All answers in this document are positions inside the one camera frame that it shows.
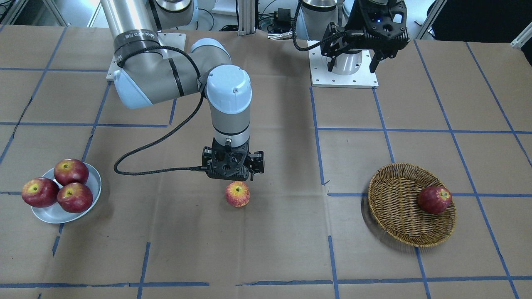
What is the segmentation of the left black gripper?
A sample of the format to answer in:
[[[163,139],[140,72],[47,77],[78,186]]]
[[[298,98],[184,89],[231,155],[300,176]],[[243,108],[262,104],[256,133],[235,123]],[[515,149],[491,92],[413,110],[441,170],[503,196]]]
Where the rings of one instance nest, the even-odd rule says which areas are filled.
[[[399,51],[409,43],[407,8],[403,0],[356,0],[345,28],[329,23],[320,46],[327,71],[354,72],[354,49],[374,50],[369,70],[376,72],[385,52]]]

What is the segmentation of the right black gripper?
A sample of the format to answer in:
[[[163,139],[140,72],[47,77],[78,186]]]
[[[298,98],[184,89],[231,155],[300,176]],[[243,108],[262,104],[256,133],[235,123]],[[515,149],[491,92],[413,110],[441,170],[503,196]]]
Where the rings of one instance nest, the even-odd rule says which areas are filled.
[[[215,139],[211,147],[202,151],[202,170],[209,178],[231,181],[254,180],[255,174],[264,174],[264,152],[249,152],[249,140],[238,147],[230,142],[219,144]]]

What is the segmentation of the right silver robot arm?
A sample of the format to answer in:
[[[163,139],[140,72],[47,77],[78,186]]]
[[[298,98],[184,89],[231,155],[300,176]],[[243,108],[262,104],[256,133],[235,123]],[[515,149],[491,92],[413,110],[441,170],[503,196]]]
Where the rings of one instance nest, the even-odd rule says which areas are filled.
[[[118,69],[112,73],[118,96],[130,109],[149,107],[199,93],[208,100],[214,138],[202,164],[191,171],[234,181],[264,173],[264,152],[249,151],[251,80],[234,66],[220,42],[199,39],[190,53],[163,45],[161,30],[197,20],[195,0],[103,0],[114,39]]]

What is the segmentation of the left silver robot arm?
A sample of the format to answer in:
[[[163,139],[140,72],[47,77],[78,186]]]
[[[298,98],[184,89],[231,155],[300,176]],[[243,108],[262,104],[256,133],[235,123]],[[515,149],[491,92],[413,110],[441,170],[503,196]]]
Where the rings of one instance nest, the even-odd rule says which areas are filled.
[[[403,0],[355,0],[347,23],[336,0],[299,0],[291,26],[295,49],[319,48],[329,72],[351,75],[362,64],[364,50],[374,53],[368,66],[397,56],[410,41]]]

